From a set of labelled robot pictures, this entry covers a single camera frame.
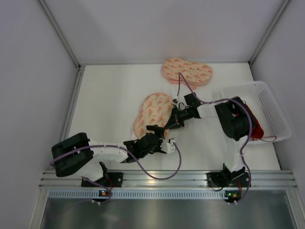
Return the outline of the pink mesh laundry bag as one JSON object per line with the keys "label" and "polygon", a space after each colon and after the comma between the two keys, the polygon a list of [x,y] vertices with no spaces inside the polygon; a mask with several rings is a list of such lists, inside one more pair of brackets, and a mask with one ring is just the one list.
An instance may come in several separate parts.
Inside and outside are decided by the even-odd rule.
{"label": "pink mesh laundry bag", "polygon": [[164,93],[153,93],[147,96],[133,124],[134,136],[140,139],[146,133],[152,133],[146,129],[148,125],[165,127],[171,116],[172,101],[172,97]]}

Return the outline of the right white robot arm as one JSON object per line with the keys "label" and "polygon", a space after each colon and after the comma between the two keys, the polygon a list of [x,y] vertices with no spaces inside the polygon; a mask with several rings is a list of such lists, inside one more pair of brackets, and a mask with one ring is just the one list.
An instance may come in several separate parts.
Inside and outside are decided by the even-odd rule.
{"label": "right white robot arm", "polygon": [[229,100],[221,99],[210,103],[199,101],[196,94],[184,97],[186,108],[181,110],[174,106],[165,129],[178,129],[189,119],[217,118],[226,135],[227,155],[223,170],[231,174],[242,173],[245,170],[242,150],[251,137],[252,129],[256,127],[254,115],[238,96]]}

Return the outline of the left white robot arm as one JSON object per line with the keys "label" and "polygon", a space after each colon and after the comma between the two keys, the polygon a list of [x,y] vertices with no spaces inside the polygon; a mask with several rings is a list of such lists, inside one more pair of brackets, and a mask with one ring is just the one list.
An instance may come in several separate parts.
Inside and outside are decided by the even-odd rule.
{"label": "left white robot arm", "polygon": [[51,148],[51,166],[58,177],[77,174],[97,181],[106,176],[106,169],[102,165],[105,161],[133,163],[149,154],[169,154],[175,151],[171,141],[165,140],[165,130],[162,127],[150,125],[148,130],[140,139],[120,144],[93,141],[86,133],[78,133]]}

